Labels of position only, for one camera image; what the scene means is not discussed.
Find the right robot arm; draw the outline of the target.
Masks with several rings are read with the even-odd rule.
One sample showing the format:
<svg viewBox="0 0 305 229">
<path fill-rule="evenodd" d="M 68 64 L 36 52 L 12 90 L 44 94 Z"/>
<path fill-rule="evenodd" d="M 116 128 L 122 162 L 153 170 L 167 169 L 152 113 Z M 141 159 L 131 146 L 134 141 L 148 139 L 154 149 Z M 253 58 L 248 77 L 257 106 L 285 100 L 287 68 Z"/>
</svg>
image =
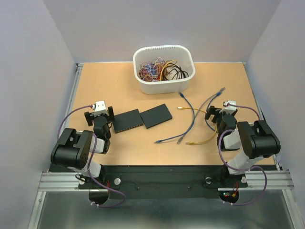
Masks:
<svg viewBox="0 0 305 229">
<path fill-rule="evenodd" d="M 205 115 L 206 120 L 212 116 L 212 122 L 216 124 L 218 151 L 224 163 L 219 180 L 224 186 L 230 186 L 237 175 L 257 167 L 257 162 L 278 154 L 281 149 L 278 137 L 265 120 L 238 122 L 235 118 L 238 108 L 256 112 L 253 108 L 236 105 L 234 101 L 226 101 L 224 108 L 210 106 Z"/>
</svg>

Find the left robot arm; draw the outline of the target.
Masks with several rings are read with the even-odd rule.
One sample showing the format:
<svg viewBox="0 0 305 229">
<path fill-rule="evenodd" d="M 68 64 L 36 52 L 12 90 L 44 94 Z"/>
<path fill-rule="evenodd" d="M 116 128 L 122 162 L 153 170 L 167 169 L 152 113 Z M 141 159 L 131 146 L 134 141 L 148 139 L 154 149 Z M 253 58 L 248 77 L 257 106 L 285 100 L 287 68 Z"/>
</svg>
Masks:
<svg viewBox="0 0 305 229">
<path fill-rule="evenodd" d="M 62 125 L 67 118 L 76 111 L 91 108 L 93 111 L 85 112 L 84 116 L 88 126 L 93 131 L 77 131 L 65 128 Z M 93 162 L 93 153 L 106 154 L 110 147 L 110 124 L 114 122 L 114 113 L 111 106 L 107 107 L 104 101 L 77 108 L 67 114 L 61 122 L 57 143 L 51 153 L 51 163 L 72 169 L 85 177 L 90 177 L 90 183 L 101 188 L 106 183 L 106 176 L 102 165 Z"/>
</svg>

